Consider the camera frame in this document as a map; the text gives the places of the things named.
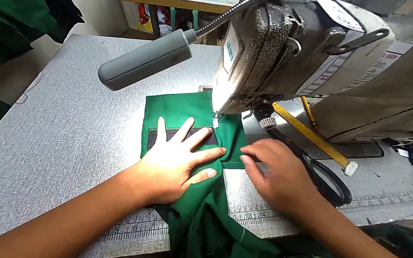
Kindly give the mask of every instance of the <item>measuring tape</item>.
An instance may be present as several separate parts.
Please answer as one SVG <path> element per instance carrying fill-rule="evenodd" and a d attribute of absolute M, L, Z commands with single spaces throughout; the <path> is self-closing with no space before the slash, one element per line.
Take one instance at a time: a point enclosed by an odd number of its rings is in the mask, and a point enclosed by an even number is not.
<path fill-rule="evenodd" d="M 312 130 L 305 126 L 301 121 L 297 120 L 294 116 L 289 114 L 284 108 L 282 108 L 278 103 L 273 104 L 275 111 L 281 115 L 288 123 L 294 126 L 299 132 L 301 132 L 305 137 L 311 140 L 316 146 L 322 149 L 326 154 L 329 155 L 333 160 L 339 163 L 344 168 L 345 175 L 353 175 L 353 173 L 358 168 L 358 163 L 354 161 L 348 161 L 346 157 L 340 154 L 336 149 L 331 145 L 325 142 L 322 138 L 316 135 Z"/>

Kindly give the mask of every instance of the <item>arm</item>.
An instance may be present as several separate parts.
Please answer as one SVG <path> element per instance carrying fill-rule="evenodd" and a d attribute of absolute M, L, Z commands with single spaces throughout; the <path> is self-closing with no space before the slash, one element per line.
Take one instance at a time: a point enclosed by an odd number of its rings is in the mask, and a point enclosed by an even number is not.
<path fill-rule="evenodd" d="M 257 156 L 269 169 L 263 175 L 251 157 L 240 157 L 259 194 L 320 241 L 333 255 L 342 258 L 396 258 L 318 193 L 302 162 L 285 144 L 264 139 L 241 150 Z"/>
<path fill-rule="evenodd" d="M 193 167 L 225 154 L 224 148 L 192 153 L 211 133 L 203 128 L 183 141 L 193 123 L 188 119 L 167 142 L 160 118 L 156 143 L 141 161 L 1 235 L 0 257 L 75 257 L 126 215 L 151 203 L 175 202 L 190 184 L 215 176 L 216 171 L 205 169 L 189 178 Z"/>

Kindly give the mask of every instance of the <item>right hand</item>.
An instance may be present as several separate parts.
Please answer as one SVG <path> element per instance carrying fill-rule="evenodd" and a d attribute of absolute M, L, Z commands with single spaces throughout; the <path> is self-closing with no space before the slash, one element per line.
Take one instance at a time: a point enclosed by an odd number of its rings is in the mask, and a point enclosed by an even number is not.
<path fill-rule="evenodd" d="M 267 166 L 268 172 L 263 174 L 251 157 L 240 156 L 257 192 L 273 208 L 294 214 L 302 204 L 320 196 L 301 160 L 284 143 L 263 139 L 240 150 L 256 156 Z"/>

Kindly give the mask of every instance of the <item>sticker on sewing machine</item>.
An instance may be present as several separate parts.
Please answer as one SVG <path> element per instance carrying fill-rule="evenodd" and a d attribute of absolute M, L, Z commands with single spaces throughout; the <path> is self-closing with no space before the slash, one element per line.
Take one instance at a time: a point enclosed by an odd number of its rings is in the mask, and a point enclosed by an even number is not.
<path fill-rule="evenodd" d="M 345 39 L 341 42 L 341 44 L 345 44 L 350 42 L 354 39 L 361 37 L 364 33 L 349 30 L 345 36 Z M 342 55 L 336 56 L 328 56 L 323 64 L 316 70 L 312 76 L 310 76 L 307 81 L 299 88 L 296 92 L 296 96 L 306 96 L 312 93 L 314 90 L 318 89 L 321 85 L 323 85 L 329 78 L 342 66 L 348 56 L 350 56 L 352 52 L 347 52 Z"/>
<path fill-rule="evenodd" d="M 413 44 L 405 43 L 400 41 L 393 41 L 391 46 L 385 51 L 381 58 L 379 58 L 373 66 L 371 66 L 363 75 L 356 79 L 352 84 L 348 85 L 346 88 L 338 90 L 336 93 L 347 91 L 353 89 L 366 82 L 374 79 L 381 72 L 385 71 L 390 67 L 396 60 L 403 56 Z"/>
<path fill-rule="evenodd" d="M 359 22 L 340 6 L 340 4 L 332 0 L 318 0 L 318 3 L 336 23 L 349 29 L 364 32 Z"/>
<path fill-rule="evenodd" d="M 234 65 L 234 61 L 237 59 L 240 53 L 241 47 L 237 35 L 235 34 L 235 29 L 232 23 L 229 26 L 227 32 L 226 41 L 223 46 L 223 66 L 227 73 L 230 73 Z"/>

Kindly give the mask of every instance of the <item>wall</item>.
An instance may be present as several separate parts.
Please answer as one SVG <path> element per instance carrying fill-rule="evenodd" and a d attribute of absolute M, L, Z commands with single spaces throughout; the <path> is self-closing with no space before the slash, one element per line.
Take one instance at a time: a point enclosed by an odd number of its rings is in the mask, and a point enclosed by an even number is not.
<path fill-rule="evenodd" d="M 127 22 L 119 0 L 73 0 L 81 10 L 84 24 L 70 34 L 119 36 Z M 0 100 L 13 104 L 60 49 L 61 44 L 44 35 L 31 43 L 33 50 L 0 66 Z"/>

